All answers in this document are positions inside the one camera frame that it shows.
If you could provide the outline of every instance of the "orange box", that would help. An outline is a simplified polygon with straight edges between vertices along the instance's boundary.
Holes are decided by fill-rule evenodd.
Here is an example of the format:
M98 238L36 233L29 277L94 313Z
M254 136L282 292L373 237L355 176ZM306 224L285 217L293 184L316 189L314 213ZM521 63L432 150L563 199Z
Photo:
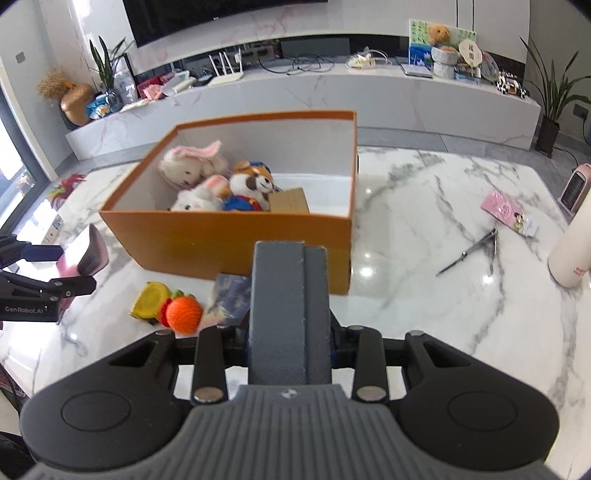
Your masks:
M232 163L262 161L283 189L303 187L310 213L170 212L177 191L158 172L168 149L221 140ZM329 289L350 282L357 179L354 112L232 116L177 125L107 200L100 215L143 268L214 280L248 275L255 243L303 241L327 249Z

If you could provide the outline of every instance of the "dried flower arrangement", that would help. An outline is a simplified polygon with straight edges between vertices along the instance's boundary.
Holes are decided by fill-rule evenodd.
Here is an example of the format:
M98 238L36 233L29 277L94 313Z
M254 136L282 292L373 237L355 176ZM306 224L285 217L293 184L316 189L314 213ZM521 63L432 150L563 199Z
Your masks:
M73 86L74 84L66 79L63 70L55 69L48 72L37 85L37 92L45 100L61 100Z

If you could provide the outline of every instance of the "green plant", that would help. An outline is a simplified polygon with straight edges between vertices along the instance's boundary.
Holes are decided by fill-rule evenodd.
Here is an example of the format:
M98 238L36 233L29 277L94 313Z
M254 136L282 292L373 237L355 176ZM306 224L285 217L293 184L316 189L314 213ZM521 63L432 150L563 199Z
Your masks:
M557 123L560 115L564 111L565 107L572 103L572 102L583 102L588 105L591 105L591 100L589 97L585 95L571 95L570 91L573 89L575 84L579 83L581 80L591 79L591 75L587 75L585 77L579 77L574 80L569 80L566 76L566 73L569 71L569 68L572 67L574 61L576 60L579 52L577 51L573 58L570 59L570 62L567 64L566 68L564 69L564 73L560 79L560 83L557 81L556 78L556 69L554 68L554 59L552 59L551 66L550 66L550 74L548 75L548 69L542 59L542 55L538 50L538 47L535 45L534 41L531 41L531 47L525 42L523 38L520 37L523 45L527 48L528 53L531 55L532 60L534 61L535 66L538 68L540 72L540 76L542 78L542 87L540 88L534 82L526 80L528 83L531 83L541 94L542 101L544 103L544 114L551 122Z
M96 72L99 72L100 80L103 82L105 88L112 89L115 86L115 70L119 60L127 53L131 44L124 47L125 39L121 40L117 46L109 51L107 45L102 37L99 37L100 46L103 49L103 56L101 57L98 50L90 41L90 52L96 63Z

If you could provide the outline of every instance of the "knitted toy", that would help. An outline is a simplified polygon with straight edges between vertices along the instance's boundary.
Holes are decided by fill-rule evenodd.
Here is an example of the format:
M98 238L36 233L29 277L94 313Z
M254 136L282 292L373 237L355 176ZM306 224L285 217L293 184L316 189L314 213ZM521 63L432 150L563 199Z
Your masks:
M177 290L160 309L159 321L178 333L191 335L197 331L203 309L192 295L185 296Z
M175 332L191 335L197 331L203 309L193 295L171 292L160 282L148 282L135 299L129 314L152 325L160 322Z

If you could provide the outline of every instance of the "gray rubber grip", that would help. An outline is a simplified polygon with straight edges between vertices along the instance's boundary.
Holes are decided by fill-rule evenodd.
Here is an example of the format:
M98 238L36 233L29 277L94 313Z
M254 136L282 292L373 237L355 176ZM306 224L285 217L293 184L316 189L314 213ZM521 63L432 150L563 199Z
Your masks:
M113 472L64 473L37 465L24 480L558 480L541 462L500 473L433 459L383 405L339 385L243 385L236 398L196 407L156 455Z
M296 242L257 242L249 351L251 385L331 382L324 248Z

